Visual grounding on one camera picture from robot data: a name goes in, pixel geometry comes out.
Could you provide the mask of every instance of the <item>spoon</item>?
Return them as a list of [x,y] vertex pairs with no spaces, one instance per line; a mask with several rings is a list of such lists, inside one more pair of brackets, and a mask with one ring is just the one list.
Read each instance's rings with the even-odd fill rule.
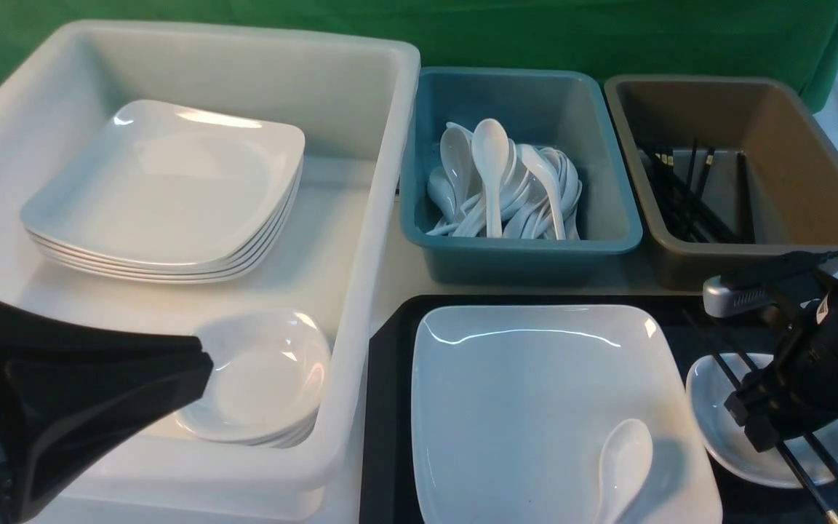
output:
[[[578,200],[581,199],[581,190],[584,188],[584,183],[581,183],[578,178],[578,169],[575,168],[571,159],[563,154],[562,156],[561,163],[565,167],[562,169],[562,201],[560,205],[562,207],[562,220],[566,220],[571,218],[575,209],[578,208]],[[543,231],[546,228],[548,228],[547,223],[544,228],[539,226],[539,229]]]
[[[529,183],[525,183],[521,186],[521,191],[515,195],[515,198],[512,202],[508,202],[507,199],[504,199],[507,193],[501,193],[500,195],[500,219],[506,220],[515,216],[519,210],[522,209],[522,206],[525,206],[526,201],[529,199],[529,192],[531,188]],[[462,226],[459,229],[455,230],[453,233],[453,237],[475,237],[478,236],[480,230],[484,229],[486,226],[485,219],[483,218],[483,209],[474,209],[471,210],[471,213],[468,213],[468,217],[465,218],[462,222]]]
[[545,205],[548,196],[545,191],[539,191],[537,183],[532,183],[530,186],[529,198],[526,199],[525,205],[519,208],[516,215],[509,219],[506,227],[503,228],[503,238],[505,239],[521,239],[523,229],[525,229],[526,222],[529,217],[536,213],[542,206]]
[[551,221],[555,226],[555,239],[564,239],[564,218],[562,218],[562,199],[558,189],[559,176],[555,168],[549,164],[535,147],[523,143],[516,147],[519,158],[526,166],[526,169],[535,176],[535,179],[542,183],[548,193],[548,205],[551,212]]
[[471,140],[471,158],[483,183],[483,195],[487,209],[487,236],[498,239],[503,236],[500,220],[500,186],[503,172],[509,162],[509,136],[494,119],[482,120],[474,130]]
[[429,173],[426,192],[428,192],[428,198],[442,210],[445,221],[455,222],[458,200],[455,198],[455,189],[452,188],[452,184],[445,175],[445,169],[435,168]]
[[[506,169],[503,170],[502,179],[503,185],[500,186],[499,199],[501,221],[512,218],[516,211],[519,211],[519,208],[525,204],[524,199],[519,200],[519,195],[529,186],[528,170],[522,164],[516,163],[516,145],[513,143],[513,140],[509,140],[509,162],[506,163]],[[453,236],[476,236],[476,233],[486,226],[486,212],[486,199],[478,199],[473,209],[466,213],[466,218],[461,222],[462,226],[459,226]],[[468,234],[472,231],[475,232],[475,235]]]
[[445,175],[455,188],[457,202],[464,202],[468,199],[468,189],[471,179],[476,176],[474,160],[471,158],[471,140],[468,139],[462,128],[446,127],[442,133],[442,166],[445,168]]
[[652,468],[652,435],[644,422],[627,418],[610,432],[599,452],[599,504],[594,524],[616,524]]

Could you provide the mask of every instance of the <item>table surface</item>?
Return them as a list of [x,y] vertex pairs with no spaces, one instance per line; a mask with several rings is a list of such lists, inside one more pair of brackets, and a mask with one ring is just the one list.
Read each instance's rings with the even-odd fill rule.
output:
[[[818,123],[827,132],[829,139],[838,149],[838,100],[835,93],[829,97],[827,106],[815,115]],[[543,294],[572,294],[570,289],[525,289],[512,288],[512,292],[535,292]],[[426,271],[422,252],[403,237],[399,229],[399,205],[395,206],[387,232],[385,258],[379,279],[378,291],[373,306],[372,328],[379,328],[399,305],[416,295],[426,294],[498,294],[508,289],[498,287],[444,286],[433,282]],[[642,251],[615,259],[603,266],[588,286],[578,288],[581,295],[659,295],[669,294],[655,283],[651,266]],[[349,441],[345,463],[338,477],[326,488],[325,500],[320,509],[307,524],[355,524],[358,522],[360,499],[360,468],[362,468],[362,445],[364,438],[364,408],[359,404],[354,428]],[[117,504],[109,501],[59,497],[42,514],[34,518],[34,524],[266,524],[269,521],[233,515],[211,515],[160,507],[140,507],[133,504]]]

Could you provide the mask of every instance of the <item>green cloth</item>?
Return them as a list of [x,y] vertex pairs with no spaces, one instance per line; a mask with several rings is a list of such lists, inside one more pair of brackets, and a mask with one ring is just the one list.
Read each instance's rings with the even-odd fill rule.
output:
[[405,40],[424,66],[770,76],[815,111],[838,69],[838,0],[0,0],[0,83],[87,17]]

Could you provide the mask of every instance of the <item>small white dish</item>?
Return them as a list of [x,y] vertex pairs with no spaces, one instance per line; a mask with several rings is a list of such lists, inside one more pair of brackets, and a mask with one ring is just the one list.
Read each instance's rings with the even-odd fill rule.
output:
[[419,325],[412,463],[428,524],[591,522],[598,457],[648,425],[648,481],[624,521],[719,524],[722,505],[668,342],[629,306],[450,306]]
[[[772,355],[749,356],[759,368],[764,368],[772,361]],[[749,371],[737,354],[722,354],[722,358],[740,380]],[[701,428],[709,454],[719,465],[742,480],[768,485],[769,488],[801,488],[800,482],[778,451],[755,451],[743,429],[736,425],[733,416],[724,407],[726,397],[732,391],[733,385],[711,356],[694,362],[687,374],[687,398],[694,409],[695,420]],[[814,435],[838,462],[838,421],[814,432]],[[787,445],[815,484],[827,484],[835,480],[804,438],[789,440]]]
[[332,352],[305,313],[269,309],[227,317],[196,336],[212,356],[212,377],[203,397],[176,416],[197,437],[248,445],[292,441],[289,432],[316,413]]
[[103,258],[214,263],[279,209],[305,142],[287,124],[136,100],[25,203],[21,221]]

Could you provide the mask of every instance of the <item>square white plate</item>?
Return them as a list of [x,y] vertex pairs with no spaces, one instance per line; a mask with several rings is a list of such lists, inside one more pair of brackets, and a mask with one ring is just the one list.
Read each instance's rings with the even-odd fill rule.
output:
[[151,276],[151,275],[200,275],[207,273],[216,273],[221,271],[228,271],[229,269],[241,266],[247,260],[255,258],[258,253],[267,248],[270,242],[276,241],[279,236],[280,223],[284,220],[286,215],[289,215],[292,209],[293,202],[296,198],[296,193],[299,192],[299,177],[293,183],[293,189],[279,205],[279,211],[259,230],[254,234],[254,237],[247,241],[246,245],[228,258],[220,259],[216,264],[203,265],[189,265],[189,266],[138,266],[136,264],[123,264],[113,262],[111,259],[100,258],[100,256],[90,255],[84,251],[73,249],[63,245],[58,245],[55,242],[50,242],[48,239],[34,234],[32,231],[27,231],[29,238],[36,245],[38,251],[43,253],[52,260],[67,261],[73,265],[87,266],[93,271],[119,271],[123,273],[132,273],[133,275]]
[[655,444],[621,522],[719,524],[722,505],[671,349],[629,306],[430,311],[412,366],[412,461],[423,518],[591,522],[599,452],[625,418]]
[[104,258],[214,262],[279,209],[305,142],[287,124],[136,100],[25,203],[21,221]]

